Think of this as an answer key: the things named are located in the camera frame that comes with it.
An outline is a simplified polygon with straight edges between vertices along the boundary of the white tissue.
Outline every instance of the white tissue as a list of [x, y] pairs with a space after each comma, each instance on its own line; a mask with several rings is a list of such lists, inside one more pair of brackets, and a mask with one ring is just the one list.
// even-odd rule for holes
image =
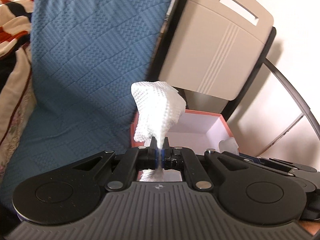
[[234, 137], [230, 137], [226, 140], [220, 141], [218, 145], [218, 152], [222, 153], [224, 151], [239, 155], [238, 144]]
[[141, 179], [143, 182], [161, 182], [164, 181], [164, 170], [158, 168], [155, 170], [143, 170]]
[[131, 93], [139, 111], [133, 139], [144, 142], [154, 136], [161, 149], [166, 133], [185, 112], [186, 102], [176, 89], [161, 81], [134, 83]]

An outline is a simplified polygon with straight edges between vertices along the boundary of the metal screw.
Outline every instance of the metal screw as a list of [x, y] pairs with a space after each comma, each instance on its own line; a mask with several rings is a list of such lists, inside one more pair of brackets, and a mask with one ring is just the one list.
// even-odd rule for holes
[[211, 186], [211, 183], [205, 180], [201, 180], [196, 183], [196, 187], [199, 189], [208, 189], [211, 188]]
[[121, 181], [114, 180], [114, 181], [110, 181], [107, 184], [107, 186], [108, 188], [111, 188], [111, 189], [120, 189], [123, 187], [123, 183]]
[[208, 153], [214, 153], [215, 151], [216, 151], [216, 149], [212, 149], [212, 148], [208, 148], [208, 149], [207, 149], [207, 152], [208, 152]]

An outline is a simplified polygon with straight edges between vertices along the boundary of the white towel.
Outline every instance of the white towel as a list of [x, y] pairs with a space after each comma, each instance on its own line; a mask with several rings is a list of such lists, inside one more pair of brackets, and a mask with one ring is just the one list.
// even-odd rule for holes
[[[132, 96], [139, 111], [138, 125], [134, 134], [136, 142], [150, 145], [151, 138], [157, 140], [158, 149], [162, 149], [164, 138], [185, 112], [186, 102], [178, 91], [166, 82], [137, 82], [131, 86]], [[164, 181], [161, 151], [159, 166], [155, 170], [144, 170], [139, 181]]]

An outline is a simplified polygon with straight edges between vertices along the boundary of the white wall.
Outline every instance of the white wall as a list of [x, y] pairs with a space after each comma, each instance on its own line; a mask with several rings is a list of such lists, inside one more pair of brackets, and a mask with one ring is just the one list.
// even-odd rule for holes
[[[273, 15], [277, 29], [276, 39], [267, 58], [294, 85], [320, 121], [320, 0], [257, 1]], [[268, 76], [266, 67], [260, 71], [258, 79], [229, 121], [241, 150], [252, 155], [257, 155], [300, 114], [276, 78]], [[268, 150], [268, 155], [290, 158], [284, 149], [290, 149], [288, 142], [294, 139], [298, 144], [301, 143], [301, 147], [298, 147], [300, 162], [320, 168], [320, 148], [308, 146], [310, 143], [319, 145], [311, 126], [310, 129], [295, 131], [290, 133], [290, 140], [287, 139], [289, 133], [281, 139], [282, 150], [279, 150], [276, 143]], [[308, 160], [310, 154], [313, 156], [312, 163]]]

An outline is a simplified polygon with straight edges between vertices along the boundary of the patterned blanket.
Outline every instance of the patterned blanket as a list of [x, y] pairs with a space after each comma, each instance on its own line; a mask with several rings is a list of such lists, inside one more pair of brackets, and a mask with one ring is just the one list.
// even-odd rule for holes
[[34, 0], [0, 0], [0, 182], [35, 106], [30, 31]]

